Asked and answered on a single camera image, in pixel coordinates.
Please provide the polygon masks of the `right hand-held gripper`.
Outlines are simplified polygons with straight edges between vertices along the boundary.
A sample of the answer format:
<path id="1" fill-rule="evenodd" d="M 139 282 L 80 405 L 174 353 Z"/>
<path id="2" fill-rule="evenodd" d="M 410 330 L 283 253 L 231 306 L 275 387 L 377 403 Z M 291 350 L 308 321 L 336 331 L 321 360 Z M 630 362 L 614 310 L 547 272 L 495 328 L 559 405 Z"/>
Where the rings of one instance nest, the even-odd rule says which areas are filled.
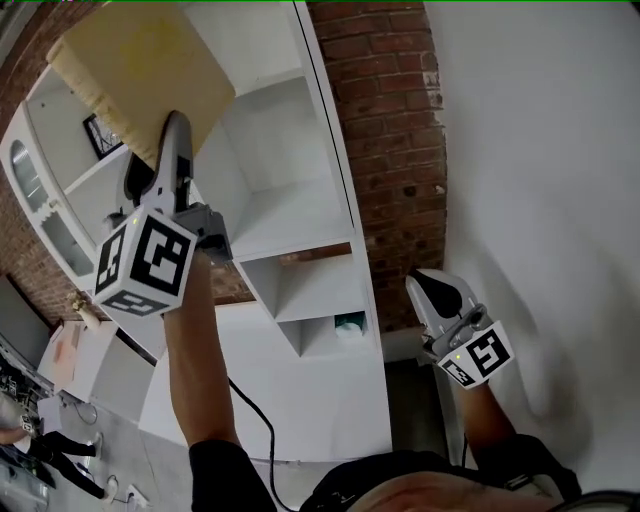
<path id="1" fill-rule="evenodd" d="M 440 270 L 417 269 L 407 274 L 405 285 L 424 327 L 423 349 L 459 386 L 471 389 L 486 383 L 514 359 L 502 323 L 477 304 L 463 279 Z"/>

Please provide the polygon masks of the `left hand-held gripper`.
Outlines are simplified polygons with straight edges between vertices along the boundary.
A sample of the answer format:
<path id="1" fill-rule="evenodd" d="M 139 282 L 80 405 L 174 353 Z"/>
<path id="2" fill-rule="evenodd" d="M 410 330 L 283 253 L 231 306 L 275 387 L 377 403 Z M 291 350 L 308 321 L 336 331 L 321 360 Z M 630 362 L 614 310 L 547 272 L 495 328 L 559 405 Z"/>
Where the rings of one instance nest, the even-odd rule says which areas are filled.
<path id="1" fill-rule="evenodd" d="M 172 111 L 156 169 L 130 153 L 123 192 L 137 208 L 99 246 L 96 304 L 137 317 L 162 315 L 181 306 L 195 251 L 213 264 L 232 259 L 222 214 L 207 204 L 189 205 L 192 179 L 191 125 Z"/>

